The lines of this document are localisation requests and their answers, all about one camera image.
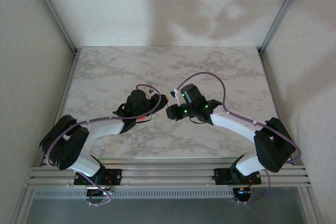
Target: black mounting plate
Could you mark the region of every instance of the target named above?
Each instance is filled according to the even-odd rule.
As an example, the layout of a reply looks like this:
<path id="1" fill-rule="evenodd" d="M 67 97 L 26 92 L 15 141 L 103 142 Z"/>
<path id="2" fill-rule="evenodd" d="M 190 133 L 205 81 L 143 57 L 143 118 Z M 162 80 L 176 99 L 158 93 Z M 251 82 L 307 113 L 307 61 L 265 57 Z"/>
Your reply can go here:
<path id="1" fill-rule="evenodd" d="M 230 168 L 216 168 L 212 179 L 216 185 L 261 185 L 260 173 L 255 172 L 246 177 L 240 177 L 239 181 L 232 179 L 232 170 Z"/>
<path id="2" fill-rule="evenodd" d="M 108 176 L 114 186 L 120 186 L 122 178 L 122 169 L 106 169 L 106 176 Z M 89 186 L 91 185 L 82 175 L 76 173 L 75 180 L 73 181 L 75 186 Z M 110 186 L 107 179 L 103 178 L 99 183 L 100 186 Z"/>

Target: cable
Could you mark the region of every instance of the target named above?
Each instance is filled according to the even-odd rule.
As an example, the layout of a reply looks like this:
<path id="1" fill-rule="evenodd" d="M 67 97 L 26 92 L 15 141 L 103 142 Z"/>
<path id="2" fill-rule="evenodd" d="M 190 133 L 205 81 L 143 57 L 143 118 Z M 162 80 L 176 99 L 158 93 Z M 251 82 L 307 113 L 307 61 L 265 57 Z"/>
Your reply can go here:
<path id="1" fill-rule="evenodd" d="M 94 203 L 91 202 L 91 198 L 93 197 L 93 195 L 96 194 L 97 191 L 95 191 L 95 192 L 93 192 L 93 193 L 90 195 L 90 197 L 89 197 L 89 204 L 90 204 L 90 205 L 94 205 L 94 206 L 97 207 L 97 206 L 100 206 L 100 205 L 105 205 L 105 204 L 109 203 L 109 202 L 112 200 L 111 195 L 110 195 L 105 189 L 101 188 L 98 184 L 96 184 L 92 179 L 90 179 L 90 178 L 89 178 L 88 176 L 86 176 L 84 173 L 81 173 L 81 172 L 78 172 L 78 173 L 79 173 L 80 175 L 82 175 L 82 176 L 83 176 L 88 182 L 90 182 L 92 185 L 96 186 L 96 187 L 98 188 L 98 190 L 102 191 L 103 194 L 107 195 L 107 197 L 108 197 L 108 200 L 107 200 L 107 201 L 102 202 L 102 203 L 94 204 Z"/>
<path id="2" fill-rule="evenodd" d="M 113 184 L 112 184 L 112 182 L 111 182 L 111 180 L 110 180 L 110 178 L 108 177 L 108 176 L 105 176 L 105 179 L 109 182 L 109 184 L 110 184 L 110 189 L 108 189 L 108 190 L 104 190 L 103 191 L 103 195 L 107 195 L 107 194 L 109 194 L 108 193 L 108 191 L 111 191 L 111 189 L 113 189 L 113 191 L 112 191 L 112 194 L 114 193 L 114 186 L 113 186 Z M 91 198 L 94 196 L 94 195 L 96 195 L 96 194 L 98 194 L 99 192 L 100 192 L 101 190 L 96 190 L 96 191 L 94 191 L 92 194 L 90 194 L 90 197 L 89 197 L 89 199 L 88 199 L 88 203 L 90 204 L 90 205 L 95 205 L 95 206 L 98 206 L 99 204 L 93 204 L 92 202 L 91 202 Z"/>
<path id="3" fill-rule="evenodd" d="M 149 122 L 150 120 L 152 120 L 152 118 L 153 118 L 153 116 L 152 116 L 152 114 L 151 114 L 151 118 L 150 118 L 149 120 L 141 121 L 141 122 L 136 122 L 136 124 Z"/>
<path id="4" fill-rule="evenodd" d="M 244 202 L 245 204 L 251 204 L 251 203 L 258 202 L 258 201 L 260 201 L 261 199 L 265 198 L 266 195 L 269 193 L 269 190 L 270 190 L 270 188 L 271 188 L 271 178 L 269 177 L 268 171 L 267 171 L 266 169 L 265 169 L 264 171 L 265 171 L 265 173 L 266 173 L 266 175 L 267 175 L 267 180 L 268 180 L 268 187 L 267 187 L 266 192 L 265 192 L 263 195 L 261 195 L 259 198 L 257 198 L 257 199 L 254 199 L 254 200 L 252 200 L 252 201 L 246 201 L 246 202 Z"/>
<path id="5" fill-rule="evenodd" d="M 187 79 L 185 79 L 176 89 L 179 90 L 184 83 L 186 83 L 187 81 L 189 81 L 189 79 L 193 78 L 194 76 L 198 76 L 199 74 L 209 74 L 209 75 L 215 77 L 221 83 L 221 85 L 223 87 L 223 102 L 222 102 L 222 104 L 223 104 L 223 109 L 224 109 L 225 112 L 229 112 L 229 115 L 232 115 L 232 116 L 234 116 L 234 117 L 236 117 L 236 118 L 238 118 L 240 120 L 249 122 L 251 124 L 256 124 L 256 125 L 261 126 L 261 127 L 265 127 L 268 130 L 270 130 L 273 133 L 275 133 L 278 136 L 280 136 L 282 139 L 284 139 L 288 143 L 290 143 L 292 146 L 294 146 L 294 148 L 298 151 L 298 156 L 295 157 L 294 159 L 290 160 L 290 161 L 287 161 L 286 162 L 287 164 L 294 163 L 295 161 L 297 161 L 297 160 L 299 160 L 301 158 L 301 149 L 299 148 L 299 146 L 296 143 L 294 143 L 291 139 L 289 139 L 288 137 L 286 137 L 285 135 L 283 135 L 280 132 L 278 132 L 277 130 L 275 130 L 275 129 L 269 127 L 269 126 L 267 126 L 266 124 L 259 123 L 259 122 L 255 123 L 253 120 L 251 120 L 249 118 L 246 118 L 244 116 L 238 115 L 238 114 L 236 114 L 236 113 L 231 112 L 230 110 L 228 110 L 227 107 L 225 106 L 225 99 L 226 99 L 225 85 L 224 85 L 223 81 L 217 75 L 215 75 L 214 73 L 210 73 L 210 72 L 198 72 L 198 73 L 192 74 Z"/>
<path id="6" fill-rule="evenodd" d="M 50 153 L 51 153 L 51 150 L 55 147 L 56 143 L 65 135 L 67 134 L 69 131 L 71 131 L 73 128 L 75 128 L 76 126 L 78 125 L 81 125 L 81 124 L 89 124 L 89 123 L 93 123 L 93 122 L 98 122 L 98 121 L 105 121 L 105 120 L 110 120 L 110 119 L 117 119 L 117 120 L 122 120 L 122 119 L 137 119 L 137 118 L 141 118 L 143 116 L 146 116 L 150 113 L 152 113 L 153 111 L 155 111 L 155 109 L 160 105 L 160 102 L 161 102 L 161 94 L 160 92 L 148 85 L 148 84 L 138 84 L 135 86 L 136 89 L 138 89 L 138 87 L 140 86 L 145 86 L 145 87 L 149 87 L 153 90 L 155 90 L 157 92 L 157 94 L 159 95 L 159 100 L 157 102 L 157 104 L 154 106 L 154 108 L 152 108 L 150 111 L 144 113 L 144 114 L 141 114 L 141 115 L 137 115 L 137 116 L 130 116 L 130 117 L 119 117 L 119 116 L 104 116 L 104 117 L 101 117 L 101 118 L 94 118 L 94 119 L 91 119 L 91 120 L 85 120 L 85 121 L 80 121 L 80 122 L 77 122 L 75 124 L 73 124 L 72 126 L 68 127 L 65 131 L 63 131 L 57 138 L 55 138 L 55 140 L 51 143 L 48 151 L 47 151 L 47 154 L 46 154 L 46 161 L 47 161 L 47 165 L 48 166 L 55 166 L 53 164 L 50 163 L 50 160 L 49 160 L 49 157 L 50 157 Z M 106 202 L 103 202 L 103 203 L 99 203 L 99 204 L 93 204 L 91 203 L 91 198 L 93 196 L 93 194 L 91 194 L 90 198 L 89 198 L 89 204 L 93 204 L 95 206 L 99 206 L 99 205 L 104 205 L 104 204 L 107 204 L 111 201 L 111 196 L 109 195 L 109 193 L 104 190 L 103 188 L 101 188 L 100 186 L 98 186 L 95 182 L 93 182 L 88 176 L 86 176 L 85 174 L 81 173 L 81 172 L 78 172 L 80 175 L 82 175 L 88 182 L 90 182 L 92 185 L 96 186 L 100 191 L 102 191 L 103 193 L 105 193 L 107 196 L 108 196 L 108 201 Z"/>
<path id="7" fill-rule="evenodd" d="M 198 122 L 195 122 L 195 121 L 191 120 L 191 118 L 193 118 L 193 116 L 189 117 L 189 120 L 190 120 L 191 122 L 195 123 L 195 124 L 203 124 L 203 123 L 206 123 L 206 122 L 198 123 Z"/>

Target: metal frame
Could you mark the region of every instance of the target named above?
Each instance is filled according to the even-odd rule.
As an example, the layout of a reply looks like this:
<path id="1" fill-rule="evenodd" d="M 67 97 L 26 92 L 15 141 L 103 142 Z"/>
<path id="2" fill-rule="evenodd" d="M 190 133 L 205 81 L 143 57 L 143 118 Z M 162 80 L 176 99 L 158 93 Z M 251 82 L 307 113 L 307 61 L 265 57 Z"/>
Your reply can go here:
<path id="1" fill-rule="evenodd" d="M 271 27 L 269 28 L 266 37 L 264 39 L 264 41 L 262 42 L 261 46 L 259 47 L 259 54 L 263 55 L 263 53 L 266 51 L 266 49 L 268 48 L 269 44 L 271 43 L 271 41 L 273 40 L 275 34 L 277 33 L 283 19 L 285 18 L 285 16 L 287 15 L 290 7 L 292 6 L 294 0 L 285 0 L 282 4 L 282 6 L 280 7 L 277 15 L 275 16 L 275 19 L 273 20 L 273 23 L 271 25 Z"/>
<path id="2" fill-rule="evenodd" d="M 59 32 L 63 36 L 64 40 L 68 44 L 70 50 L 72 51 L 73 54 L 75 54 L 77 52 L 77 49 L 76 49 L 75 45 L 73 44 L 73 42 L 71 41 L 70 36 L 68 35 L 62 21 L 58 17 L 58 14 L 57 14 L 55 8 L 53 7 L 51 1 L 50 0 L 41 0 L 41 2 L 44 5 L 44 8 L 46 9 L 47 13 L 49 14 L 51 20 L 56 25 L 56 28 L 59 30 Z"/>
<path id="3" fill-rule="evenodd" d="M 66 29 L 58 17 L 51 1 L 41 1 L 75 56 L 71 64 L 66 85 L 62 91 L 61 99 L 53 121 L 54 124 L 61 117 L 64 111 L 73 75 L 78 62 L 79 52 L 77 52 L 77 49 L 67 34 Z M 272 93 L 272 88 L 268 80 L 262 56 L 274 38 L 293 2 L 294 0 L 284 1 L 263 43 L 258 48 L 261 57 L 261 64 L 264 68 L 274 107 L 276 108 L 279 118 L 279 111 L 276 101 L 274 100 L 274 94 Z M 103 159 L 102 162 L 107 168 L 123 169 L 121 185 L 116 187 L 116 194 L 120 192 L 120 195 L 123 195 L 123 192 L 129 192 L 128 196 L 120 196 L 123 198 L 142 197 L 142 193 L 148 192 L 149 190 L 176 193 L 177 191 L 183 192 L 190 189 L 193 190 L 193 193 L 191 194 L 194 194 L 195 192 L 199 193 L 201 191 L 204 193 L 204 197 L 211 198 L 219 197 L 218 195 L 221 193 L 225 194 L 223 193 L 224 191 L 230 192 L 233 187 L 239 187 L 216 186 L 212 180 L 213 169 L 228 168 L 234 160 L 235 158 L 119 158 Z M 34 198 L 41 197 L 42 195 L 46 196 L 46 194 L 44 194 L 45 192 L 47 192 L 47 195 L 52 194 L 56 197 L 60 197 L 61 195 L 62 197 L 71 199 L 75 197 L 84 197 L 86 193 L 83 192 L 86 192 L 88 187 L 74 186 L 74 179 L 75 174 L 71 170 L 59 171 L 53 167 L 47 167 L 45 165 L 42 165 L 41 167 L 32 167 L 25 180 L 24 188 L 16 208 L 17 210 L 13 215 L 11 223 L 26 223 Z M 313 196 L 311 194 L 311 185 L 306 169 L 303 165 L 285 165 L 279 173 L 270 173 L 270 179 L 272 187 L 298 187 L 307 223 L 323 223 L 318 213 L 318 207 L 312 200 Z M 261 172 L 261 181 L 262 184 L 258 185 L 258 187 L 268 186 L 266 174 L 264 172 Z"/>
<path id="4" fill-rule="evenodd" d="M 219 186 L 212 180 L 214 169 L 230 168 L 235 158 L 111 158 L 101 159 L 108 169 L 122 169 L 116 188 L 237 188 L 244 185 Z M 286 164 L 278 173 L 269 173 L 273 187 L 310 187 L 304 166 Z M 261 185 L 267 187 L 267 176 L 260 172 Z M 32 167 L 24 188 L 92 188 L 75 186 L 72 170 L 54 167 Z"/>

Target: floor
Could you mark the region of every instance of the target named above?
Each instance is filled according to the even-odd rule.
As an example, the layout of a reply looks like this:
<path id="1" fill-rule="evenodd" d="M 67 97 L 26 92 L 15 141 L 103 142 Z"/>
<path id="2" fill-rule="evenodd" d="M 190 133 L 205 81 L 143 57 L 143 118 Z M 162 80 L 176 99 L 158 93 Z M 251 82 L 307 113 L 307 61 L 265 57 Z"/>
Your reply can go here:
<path id="1" fill-rule="evenodd" d="M 264 191 L 255 188 L 252 197 Z M 82 199 L 37 199 L 27 224 L 303 224 L 299 202 L 296 188 L 273 188 L 264 200 L 248 206 L 226 198 L 113 199 L 97 208 Z"/>
<path id="2" fill-rule="evenodd" d="M 107 116 L 140 83 L 166 94 L 170 106 L 176 103 L 170 92 L 200 71 L 224 81 L 231 111 L 261 122 L 276 116 L 256 47 L 83 47 L 65 114 L 79 120 Z M 203 74 L 186 85 L 190 83 L 207 100 L 223 100 L 223 88 L 214 77 Z M 85 127 L 91 131 L 102 126 L 98 124 L 106 122 Z M 223 127 L 188 118 L 169 120 L 165 109 L 128 132 L 86 141 L 83 149 L 97 158 L 239 157 L 255 150 L 251 141 Z"/>

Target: white wall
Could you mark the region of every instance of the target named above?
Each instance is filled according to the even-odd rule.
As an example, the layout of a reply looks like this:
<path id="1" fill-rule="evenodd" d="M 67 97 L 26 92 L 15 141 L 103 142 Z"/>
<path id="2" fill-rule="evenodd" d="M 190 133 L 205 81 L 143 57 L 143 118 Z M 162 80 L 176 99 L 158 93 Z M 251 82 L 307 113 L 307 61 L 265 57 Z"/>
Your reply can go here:
<path id="1" fill-rule="evenodd" d="M 284 0 L 51 0 L 83 46 L 258 46 Z"/>
<path id="2" fill-rule="evenodd" d="M 0 223 L 8 223 L 48 132 L 71 52 L 40 0 L 0 0 Z"/>
<path id="3" fill-rule="evenodd" d="M 267 55 L 281 116 L 325 222 L 336 223 L 336 0 L 295 0 Z"/>

